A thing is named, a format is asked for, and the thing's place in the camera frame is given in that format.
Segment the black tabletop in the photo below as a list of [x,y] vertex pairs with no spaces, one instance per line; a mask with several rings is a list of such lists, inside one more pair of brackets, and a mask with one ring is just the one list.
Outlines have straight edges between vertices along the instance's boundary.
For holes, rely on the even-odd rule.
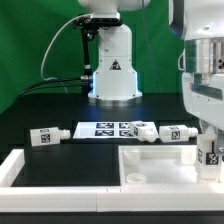
[[[74,133],[80,121],[122,121],[135,120],[153,121],[158,128],[161,125],[185,124],[198,127],[198,119],[188,114],[184,109],[181,94],[145,94],[141,104],[123,108],[107,108],[88,103],[88,98],[81,94],[34,94],[27,95],[16,101],[10,108],[0,115],[0,159],[3,161],[13,148],[24,148],[28,166],[23,170],[27,174],[24,180],[18,179],[15,186],[57,186],[68,183],[69,177],[60,176],[59,181],[53,176],[41,177],[43,170],[49,168],[44,162],[43,154],[48,158],[56,159],[78,156],[79,164],[68,164],[66,169],[80,169],[90,158],[95,161],[89,163],[86,170],[80,169],[80,175],[88,178],[80,179],[75,176],[68,185],[119,185],[117,148],[121,144],[152,144],[142,143],[136,139],[85,139],[74,140],[57,145],[53,148],[39,148],[30,146],[29,130],[34,128],[59,127],[70,129]],[[42,167],[37,160],[43,160]],[[0,223],[222,223],[223,212],[115,212],[115,213],[1,213]]]

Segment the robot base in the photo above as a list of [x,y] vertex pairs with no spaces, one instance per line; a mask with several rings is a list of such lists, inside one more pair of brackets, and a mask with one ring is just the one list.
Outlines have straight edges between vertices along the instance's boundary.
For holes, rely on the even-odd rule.
[[103,100],[99,98],[89,97],[89,103],[104,107],[126,107],[140,104],[141,102],[142,102],[142,95],[128,100]]

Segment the black table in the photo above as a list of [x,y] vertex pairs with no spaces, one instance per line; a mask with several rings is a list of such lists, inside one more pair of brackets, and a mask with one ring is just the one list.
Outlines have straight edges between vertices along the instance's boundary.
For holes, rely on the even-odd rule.
[[[156,127],[161,125],[185,124],[187,126],[198,127],[198,119],[188,114],[183,106],[181,94],[145,94],[141,104],[123,108],[106,108],[96,105],[90,105],[88,99],[81,94],[35,94],[27,95],[16,101],[10,108],[0,115],[0,160],[3,161],[13,148],[31,147],[29,142],[29,130],[44,127],[59,127],[60,129],[70,129],[72,134],[80,121],[124,121],[134,120],[154,121]],[[114,170],[110,172],[111,178],[107,178],[112,186],[119,185],[117,182],[117,148],[123,144],[151,144],[141,143],[136,139],[71,139],[64,144],[56,146],[68,150],[76,146],[77,151],[80,148],[88,150],[94,146],[99,149],[99,154],[95,156],[108,157],[110,164],[113,164]],[[195,140],[190,140],[187,144],[195,144]],[[39,150],[37,158],[41,153],[46,152],[46,148]],[[27,178],[27,185],[32,179],[32,172]],[[102,179],[94,182],[92,178],[91,185],[104,184],[105,174],[102,173]],[[58,185],[54,183],[54,178],[47,184]],[[1,213],[0,223],[221,223],[224,221],[224,212],[108,212],[108,213]]]

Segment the label sticker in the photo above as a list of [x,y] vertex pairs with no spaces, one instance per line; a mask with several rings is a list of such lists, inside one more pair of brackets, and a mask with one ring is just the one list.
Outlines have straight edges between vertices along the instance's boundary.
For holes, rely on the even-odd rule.
[[202,157],[203,157],[203,152],[200,149],[198,149],[198,161],[200,163],[202,163]]
[[111,65],[110,70],[121,70],[121,67],[117,60],[115,60],[114,63]]
[[206,153],[206,165],[218,165],[219,157],[214,153]]
[[134,135],[138,136],[138,128],[134,127]]
[[178,139],[180,139],[180,132],[179,131],[173,131],[172,132],[171,139],[172,140],[178,140]]
[[96,128],[113,129],[114,123],[97,123]]
[[133,135],[131,134],[130,131],[127,130],[120,130],[119,131],[120,136],[122,137],[132,137]]
[[49,129],[40,129],[40,133],[46,133],[46,132],[49,132]]
[[113,130],[96,130],[95,136],[114,136]]
[[130,129],[130,123],[119,123],[120,129]]
[[171,130],[178,130],[178,127],[169,127]]
[[51,142],[50,134],[41,135],[41,143],[49,143]]
[[139,123],[139,124],[136,124],[137,127],[145,127],[147,126],[147,124],[144,124],[144,123]]

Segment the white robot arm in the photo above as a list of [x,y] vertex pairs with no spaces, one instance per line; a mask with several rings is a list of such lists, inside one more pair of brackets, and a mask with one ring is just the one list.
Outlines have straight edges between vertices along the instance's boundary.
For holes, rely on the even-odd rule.
[[[114,13],[118,11],[133,11],[142,8],[142,0],[78,0],[89,13]],[[144,0],[145,6],[150,0]]]
[[89,101],[104,106],[124,106],[141,100],[137,73],[132,67],[131,30],[120,20],[121,10],[137,10],[150,0],[78,0],[99,27],[99,66],[93,73]]
[[224,155],[224,1],[169,3],[170,27],[185,41],[185,108],[200,119],[203,133],[198,137],[198,174],[219,178]]

